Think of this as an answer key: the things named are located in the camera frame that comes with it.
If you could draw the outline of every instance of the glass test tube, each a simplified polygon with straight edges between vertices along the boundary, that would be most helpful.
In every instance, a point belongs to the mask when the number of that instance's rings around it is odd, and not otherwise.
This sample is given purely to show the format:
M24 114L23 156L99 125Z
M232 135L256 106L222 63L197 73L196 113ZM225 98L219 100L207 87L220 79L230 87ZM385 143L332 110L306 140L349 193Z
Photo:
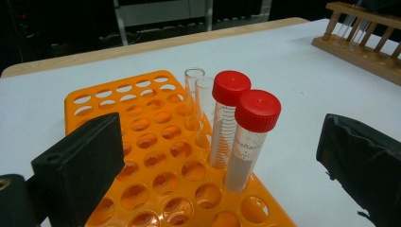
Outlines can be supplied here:
M240 193L245 188L280 112L280 101L268 92L250 90L241 95L235 110L237 126L224 183L227 190Z
M197 117L195 112L195 82L204 77L203 69L192 67L185 70L185 122L184 126L189 131L195 131Z
M210 148L212 140L213 116L216 101L212 97L214 80L207 77L197 79L195 82L196 104L196 138L195 143L200 148Z
M251 81L242 73L223 71L216 75L212 91L216 108L209 156L210 166L217 168L227 166L236 129L235 107L239 96L250 89Z

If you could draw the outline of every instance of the orange test tube rack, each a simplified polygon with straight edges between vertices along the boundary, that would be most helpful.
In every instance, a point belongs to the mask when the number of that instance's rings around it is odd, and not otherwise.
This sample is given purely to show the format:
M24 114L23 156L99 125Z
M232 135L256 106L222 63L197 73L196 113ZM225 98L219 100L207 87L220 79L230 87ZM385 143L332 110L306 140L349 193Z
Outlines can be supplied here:
M120 114L125 166L86 226L295 226L254 174L242 193L225 189L226 169L209 166L210 149L184 126L184 94L161 70L67 96L67 134L96 116Z

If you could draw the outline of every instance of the red cap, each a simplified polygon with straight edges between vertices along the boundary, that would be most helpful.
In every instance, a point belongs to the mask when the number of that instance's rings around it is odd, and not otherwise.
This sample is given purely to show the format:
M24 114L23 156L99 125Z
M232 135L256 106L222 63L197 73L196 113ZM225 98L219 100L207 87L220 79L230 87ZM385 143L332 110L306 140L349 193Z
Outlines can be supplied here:
M250 79L237 71L222 71L215 77L213 98L226 106L236 106L239 96L251 89Z
M261 90L244 92L235 109L235 120L242 128L253 132L271 131L281 112L276 96Z

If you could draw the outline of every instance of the centrifuge tube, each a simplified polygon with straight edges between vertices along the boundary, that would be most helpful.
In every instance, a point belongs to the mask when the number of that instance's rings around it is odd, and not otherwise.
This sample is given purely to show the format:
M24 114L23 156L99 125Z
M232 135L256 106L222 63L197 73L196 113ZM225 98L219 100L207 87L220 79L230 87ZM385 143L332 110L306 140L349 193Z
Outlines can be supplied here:
M185 128L195 131L197 127L197 117L195 111L195 82L204 77L201 68L192 67L185 70Z
M240 193L253 172L267 133L276 125L281 104L276 96L261 90L244 92L235 109L237 122L228 161L225 187Z
M236 129L235 107L239 96L250 89L251 81L242 73L223 71L216 75L212 91L216 108L209 156L210 166L217 168L227 166Z

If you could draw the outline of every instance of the table edge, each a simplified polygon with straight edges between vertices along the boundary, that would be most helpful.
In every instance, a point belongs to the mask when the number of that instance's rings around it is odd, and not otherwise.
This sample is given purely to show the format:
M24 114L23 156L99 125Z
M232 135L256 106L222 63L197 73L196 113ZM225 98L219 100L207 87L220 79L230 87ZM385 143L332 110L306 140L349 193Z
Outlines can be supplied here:
M274 29L283 26L295 26L307 22L309 21L307 21L306 19L292 17L277 21L269 21L247 26L224 28L209 32L195 33L195 34L151 41L146 43L132 44L128 46L119 46L109 49L102 49L70 56L58 57L54 59L18 63L6 68L1 75L1 79L21 76L24 74L36 73L46 70L58 69L67 66L80 65L95 61L115 59L133 54L145 53L153 50L165 49L184 44L194 44L202 41L252 33L261 30Z

